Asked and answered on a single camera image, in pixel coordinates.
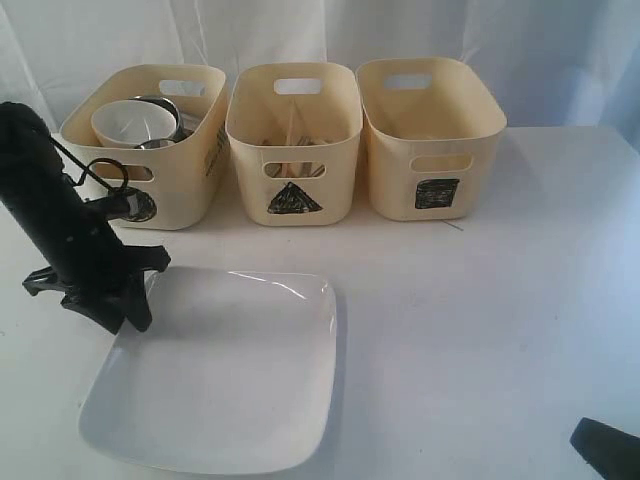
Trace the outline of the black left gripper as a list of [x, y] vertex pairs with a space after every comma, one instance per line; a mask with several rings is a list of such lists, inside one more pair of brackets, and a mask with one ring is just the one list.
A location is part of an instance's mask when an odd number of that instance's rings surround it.
[[97, 322], [117, 334], [125, 321], [146, 332], [152, 323], [144, 273], [164, 272], [171, 262], [163, 246], [126, 246], [109, 221], [80, 199], [24, 199], [22, 229], [49, 265], [22, 282], [36, 296], [64, 294], [62, 306], [99, 313]]

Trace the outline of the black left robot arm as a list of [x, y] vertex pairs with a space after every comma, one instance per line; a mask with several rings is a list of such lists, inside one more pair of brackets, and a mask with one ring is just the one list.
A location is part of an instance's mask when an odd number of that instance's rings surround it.
[[63, 308], [112, 334], [124, 322], [144, 332], [152, 323], [145, 274], [165, 271], [171, 258], [162, 246], [123, 244], [109, 223], [149, 220], [156, 205], [130, 186], [127, 174], [106, 196], [82, 200], [77, 187], [96, 175], [81, 164], [80, 177], [72, 179], [63, 161], [73, 157], [29, 106], [2, 103], [1, 201], [49, 263], [22, 285], [32, 296], [62, 293]]

